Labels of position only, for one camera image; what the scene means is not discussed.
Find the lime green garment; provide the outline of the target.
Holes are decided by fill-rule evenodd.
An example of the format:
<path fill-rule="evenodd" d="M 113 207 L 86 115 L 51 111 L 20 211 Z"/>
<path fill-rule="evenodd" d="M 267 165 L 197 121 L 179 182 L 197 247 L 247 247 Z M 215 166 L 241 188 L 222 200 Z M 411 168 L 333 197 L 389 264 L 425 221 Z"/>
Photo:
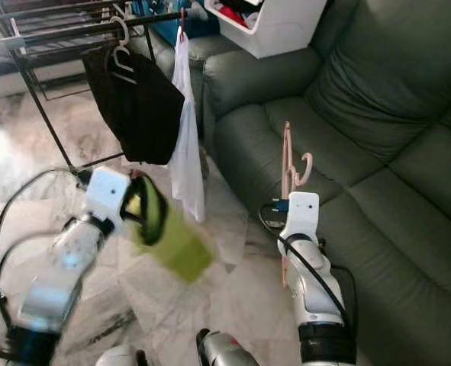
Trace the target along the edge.
<path fill-rule="evenodd" d="M 132 171 L 135 175 L 146 175 L 142 171 Z M 188 223 L 186 216 L 166 198 L 167 217 L 161 241 L 155 246 L 140 246 L 132 240 L 131 224 L 124 220 L 124 206 L 121 219 L 124 220 L 130 240 L 138 254 L 152 255 L 167 271 L 172 272 L 179 280 L 186 283 L 197 281 L 204 270 L 210 268 L 214 261 L 214 252 L 203 241 L 203 236 Z"/>

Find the white hanging garment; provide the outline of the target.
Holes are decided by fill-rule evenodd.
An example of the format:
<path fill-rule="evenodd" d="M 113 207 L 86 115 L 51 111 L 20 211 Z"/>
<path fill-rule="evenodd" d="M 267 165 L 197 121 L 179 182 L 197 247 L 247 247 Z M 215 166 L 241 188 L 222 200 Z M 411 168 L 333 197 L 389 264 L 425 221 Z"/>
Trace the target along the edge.
<path fill-rule="evenodd" d="M 183 95 L 179 118 L 179 136 L 167 164 L 172 178 L 172 197 L 179 200 L 187 214 L 195 222 L 205 219 L 205 188 L 201 170 L 200 142 L 198 141 L 198 123 L 196 101 L 192 91 L 189 67 L 189 39 L 183 27 L 176 34 L 176 59 L 172 83 Z"/>

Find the black t-shirt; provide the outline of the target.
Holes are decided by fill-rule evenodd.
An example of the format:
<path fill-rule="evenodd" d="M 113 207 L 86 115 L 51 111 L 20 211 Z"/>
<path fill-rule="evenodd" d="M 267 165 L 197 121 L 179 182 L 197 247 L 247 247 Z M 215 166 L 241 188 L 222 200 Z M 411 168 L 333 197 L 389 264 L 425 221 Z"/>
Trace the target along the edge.
<path fill-rule="evenodd" d="M 128 161 L 166 165 L 179 136 L 183 95 L 147 56 L 132 51 L 136 85 L 111 76 L 114 45 L 82 53 L 83 67 L 100 115 L 117 137 Z"/>

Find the silver left robot leg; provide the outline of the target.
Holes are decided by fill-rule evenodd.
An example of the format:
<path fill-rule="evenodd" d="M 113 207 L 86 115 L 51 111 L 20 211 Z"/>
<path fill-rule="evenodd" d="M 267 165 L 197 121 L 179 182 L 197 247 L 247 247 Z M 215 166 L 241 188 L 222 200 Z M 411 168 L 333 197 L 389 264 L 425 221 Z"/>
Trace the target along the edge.
<path fill-rule="evenodd" d="M 147 356 L 133 345 L 117 345 L 99 356 L 93 366 L 148 366 Z"/>

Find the dark green leather sofa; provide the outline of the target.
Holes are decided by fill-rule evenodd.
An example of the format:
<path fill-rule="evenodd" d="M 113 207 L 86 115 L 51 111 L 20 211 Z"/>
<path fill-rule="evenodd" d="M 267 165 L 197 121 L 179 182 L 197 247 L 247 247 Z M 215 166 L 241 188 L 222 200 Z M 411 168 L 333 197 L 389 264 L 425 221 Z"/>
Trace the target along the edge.
<path fill-rule="evenodd" d="M 247 212 L 281 191 L 283 128 L 314 163 L 318 233 L 356 278 L 375 366 L 451 366 L 451 0 L 327 0 L 310 43 L 192 40 L 205 151 Z"/>

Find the black metal drying rack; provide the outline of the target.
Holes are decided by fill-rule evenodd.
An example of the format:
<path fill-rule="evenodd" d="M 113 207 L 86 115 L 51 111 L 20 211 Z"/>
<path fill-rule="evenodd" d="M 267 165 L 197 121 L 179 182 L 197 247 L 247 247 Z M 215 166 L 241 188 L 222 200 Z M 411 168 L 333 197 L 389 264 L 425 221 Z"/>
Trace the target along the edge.
<path fill-rule="evenodd" d="M 54 88 L 65 88 L 86 81 L 81 55 L 85 50 L 117 42 L 118 24 L 110 22 L 117 15 L 130 28 L 130 39 L 142 37 L 147 42 L 151 60 L 156 52 L 150 36 L 151 25 L 172 20 L 176 14 L 137 15 L 134 4 L 143 0 L 0 0 L 0 52 L 10 56 L 25 81 L 27 94 L 39 111 L 63 161 L 74 161 L 62 143 L 45 102 L 53 101 Z M 204 6 L 193 0 L 188 10 L 180 11 L 181 22 L 207 20 Z"/>

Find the white storage box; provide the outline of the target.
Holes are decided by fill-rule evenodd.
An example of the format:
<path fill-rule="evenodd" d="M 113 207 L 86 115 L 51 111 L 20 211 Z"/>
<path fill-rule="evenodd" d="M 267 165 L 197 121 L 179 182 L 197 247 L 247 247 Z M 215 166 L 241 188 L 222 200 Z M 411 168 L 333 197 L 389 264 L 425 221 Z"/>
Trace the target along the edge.
<path fill-rule="evenodd" d="M 305 48 L 327 0 L 204 0 L 221 35 L 257 59 Z"/>

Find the blue storage bag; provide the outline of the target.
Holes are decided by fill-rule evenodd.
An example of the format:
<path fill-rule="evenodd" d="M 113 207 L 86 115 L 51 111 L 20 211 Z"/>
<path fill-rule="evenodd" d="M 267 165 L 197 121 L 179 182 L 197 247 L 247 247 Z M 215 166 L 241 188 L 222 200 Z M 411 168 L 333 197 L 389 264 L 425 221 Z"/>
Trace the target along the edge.
<path fill-rule="evenodd" d="M 152 25 L 152 29 L 155 30 L 163 39 L 171 43 L 176 37 L 177 31 L 179 31 L 181 17 L 180 11 L 188 10 L 192 6 L 193 0 L 148 0 L 150 11 L 154 15 L 163 14 L 176 14 L 172 20 L 158 21 Z"/>

